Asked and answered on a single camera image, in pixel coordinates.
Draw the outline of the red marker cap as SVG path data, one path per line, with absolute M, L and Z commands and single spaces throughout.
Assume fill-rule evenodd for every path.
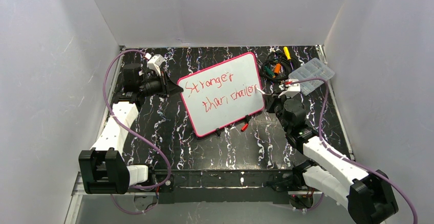
M 249 124 L 245 123 L 244 126 L 241 128 L 241 132 L 244 132 L 248 128 Z

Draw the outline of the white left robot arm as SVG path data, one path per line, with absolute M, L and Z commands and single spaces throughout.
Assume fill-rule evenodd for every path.
M 157 180 L 147 164 L 127 165 L 122 152 L 131 125 L 137 119 L 145 98 L 171 97 L 183 88 L 170 80 L 166 72 L 144 72 L 138 63 L 127 64 L 123 71 L 123 90 L 113 98 L 111 116 L 89 150 L 78 158 L 83 187 L 87 194 L 125 194 L 129 188 L 153 189 L 170 179 Z

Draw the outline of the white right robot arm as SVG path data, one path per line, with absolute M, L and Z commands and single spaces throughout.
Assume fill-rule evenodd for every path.
M 278 118 L 288 144 L 308 157 L 293 168 L 295 183 L 320 190 L 345 207 L 355 223 L 382 223 L 399 211 L 392 190 L 381 170 L 368 172 L 352 164 L 344 154 L 326 142 L 306 122 L 301 101 L 265 97 L 266 111 Z

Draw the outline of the pink framed whiteboard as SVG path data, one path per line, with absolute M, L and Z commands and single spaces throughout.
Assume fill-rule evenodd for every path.
M 181 98 L 197 137 L 261 111 L 262 85 L 252 52 L 244 53 L 178 80 Z

